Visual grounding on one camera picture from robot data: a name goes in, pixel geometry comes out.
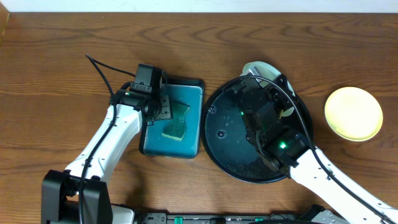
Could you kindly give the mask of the yellow plate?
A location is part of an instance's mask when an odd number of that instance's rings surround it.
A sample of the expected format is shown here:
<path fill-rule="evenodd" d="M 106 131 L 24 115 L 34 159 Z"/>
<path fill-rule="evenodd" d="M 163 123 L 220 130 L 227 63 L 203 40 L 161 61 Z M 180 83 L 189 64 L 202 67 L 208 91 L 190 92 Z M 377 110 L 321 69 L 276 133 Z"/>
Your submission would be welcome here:
<path fill-rule="evenodd" d="M 324 114 L 333 132 L 349 141 L 367 141 L 377 135 L 383 124 L 377 99 L 353 86 L 335 90 L 325 102 Z"/>

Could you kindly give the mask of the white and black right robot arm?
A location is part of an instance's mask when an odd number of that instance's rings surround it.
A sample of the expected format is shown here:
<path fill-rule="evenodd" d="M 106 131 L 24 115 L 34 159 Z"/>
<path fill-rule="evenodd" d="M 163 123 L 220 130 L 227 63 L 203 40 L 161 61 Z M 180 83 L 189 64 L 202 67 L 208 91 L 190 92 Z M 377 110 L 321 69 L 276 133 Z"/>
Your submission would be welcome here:
<path fill-rule="evenodd" d="M 397 223 L 397 209 L 362 188 L 314 145 L 297 99 L 287 89 L 240 83 L 226 94 L 268 168 L 317 194 L 350 223 Z"/>

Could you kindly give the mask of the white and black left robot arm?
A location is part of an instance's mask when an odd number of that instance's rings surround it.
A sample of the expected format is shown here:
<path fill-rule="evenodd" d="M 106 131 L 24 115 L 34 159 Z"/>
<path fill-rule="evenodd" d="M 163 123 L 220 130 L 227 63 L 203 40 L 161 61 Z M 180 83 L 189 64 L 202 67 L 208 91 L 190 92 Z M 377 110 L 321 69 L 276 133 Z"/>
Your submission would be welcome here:
<path fill-rule="evenodd" d="M 65 170 L 42 182 L 42 223 L 133 223 L 131 208 L 113 205 L 108 182 L 127 145 L 143 125 L 172 118 L 168 95 L 118 90 L 101 126 Z"/>

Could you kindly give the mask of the light green plate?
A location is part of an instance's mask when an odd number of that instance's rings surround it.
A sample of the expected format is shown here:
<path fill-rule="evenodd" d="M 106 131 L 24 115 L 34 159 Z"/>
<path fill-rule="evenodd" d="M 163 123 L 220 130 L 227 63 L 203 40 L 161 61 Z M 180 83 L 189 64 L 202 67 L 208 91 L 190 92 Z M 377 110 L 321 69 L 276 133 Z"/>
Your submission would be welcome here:
<path fill-rule="evenodd" d="M 245 66 L 243 67 L 243 72 L 242 72 L 242 74 L 240 74 L 240 77 L 246 76 L 246 75 L 257 76 L 257 77 L 268 78 L 268 79 L 276 82 L 276 78 L 281 74 L 282 73 L 280 71 L 278 71 L 278 69 L 276 69 L 272 65 L 265 63 L 265 62 L 261 62 L 261 61 L 255 61 L 255 62 L 249 62 L 249 63 L 245 64 Z M 260 79 L 256 79 L 256 81 L 258 82 L 259 86 L 261 86 L 262 88 L 266 87 L 269 84 L 267 81 L 260 80 Z M 287 88 L 289 89 L 291 94 L 293 96 L 296 96 L 294 89 L 292 88 L 292 85 L 290 84 L 290 82 L 289 81 L 286 81 L 286 82 L 287 82 Z M 285 110 L 281 114 L 281 117 L 288 117 L 293 112 L 294 112 L 294 108 L 290 107 L 289 109 Z"/>

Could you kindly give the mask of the green and yellow sponge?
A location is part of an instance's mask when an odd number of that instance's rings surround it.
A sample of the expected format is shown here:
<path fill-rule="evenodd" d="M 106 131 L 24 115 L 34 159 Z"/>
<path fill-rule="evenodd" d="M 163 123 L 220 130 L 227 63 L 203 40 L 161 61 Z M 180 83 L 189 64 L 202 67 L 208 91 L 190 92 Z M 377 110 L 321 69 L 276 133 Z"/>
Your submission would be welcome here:
<path fill-rule="evenodd" d="M 177 101 L 172 102 L 173 118 L 162 131 L 163 137 L 181 141 L 186 133 L 185 117 L 190 107 Z"/>

